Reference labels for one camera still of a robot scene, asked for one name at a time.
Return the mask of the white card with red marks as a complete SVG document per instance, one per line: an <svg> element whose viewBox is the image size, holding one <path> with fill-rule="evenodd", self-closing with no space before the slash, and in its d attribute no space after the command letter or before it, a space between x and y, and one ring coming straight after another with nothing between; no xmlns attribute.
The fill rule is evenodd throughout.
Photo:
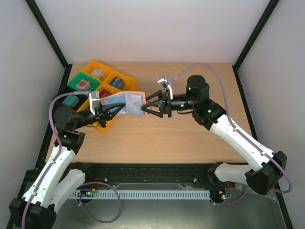
<svg viewBox="0 0 305 229"><path fill-rule="evenodd" d="M143 100L141 94L127 93L125 96L125 107L128 115L143 116Z"/></svg>

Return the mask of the pink leather card holder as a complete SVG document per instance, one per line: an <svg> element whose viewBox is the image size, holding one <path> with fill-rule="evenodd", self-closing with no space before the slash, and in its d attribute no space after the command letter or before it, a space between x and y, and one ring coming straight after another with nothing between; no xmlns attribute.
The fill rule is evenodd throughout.
<svg viewBox="0 0 305 229"><path fill-rule="evenodd" d="M145 115L145 112L142 110L142 106L146 104L145 92L119 92L108 97L101 98L100 101L102 105L124 103L124 107L120 109L118 115Z"/></svg>

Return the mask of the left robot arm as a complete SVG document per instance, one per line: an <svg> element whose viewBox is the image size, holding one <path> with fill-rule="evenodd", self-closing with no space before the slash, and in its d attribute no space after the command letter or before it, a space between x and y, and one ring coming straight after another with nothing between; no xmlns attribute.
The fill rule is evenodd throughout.
<svg viewBox="0 0 305 229"><path fill-rule="evenodd" d="M9 206L13 224L23 229L50 229L57 214L72 192L85 183L90 166L81 163L63 173L77 155L85 133L77 129L95 122L105 125L124 108L124 103L99 105L93 114L90 109L76 112L67 106L51 113L56 127L56 141L49 160L21 198L14 198Z"/></svg>

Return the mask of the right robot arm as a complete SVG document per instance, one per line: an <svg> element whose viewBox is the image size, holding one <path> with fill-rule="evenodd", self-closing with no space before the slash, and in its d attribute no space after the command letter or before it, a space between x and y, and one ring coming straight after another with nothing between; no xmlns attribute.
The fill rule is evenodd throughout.
<svg viewBox="0 0 305 229"><path fill-rule="evenodd" d="M213 187L223 182L245 184L260 195L266 195L283 176L287 156L263 146L245 132L228 111L209 98L209 84L200 75L188 77L186 92L173 94L171 86L146 98L142 110L162 118L172 111L190 110L194 120L218 135L235 149L248 163L246 166L216 163L208 175Z"/></svg>

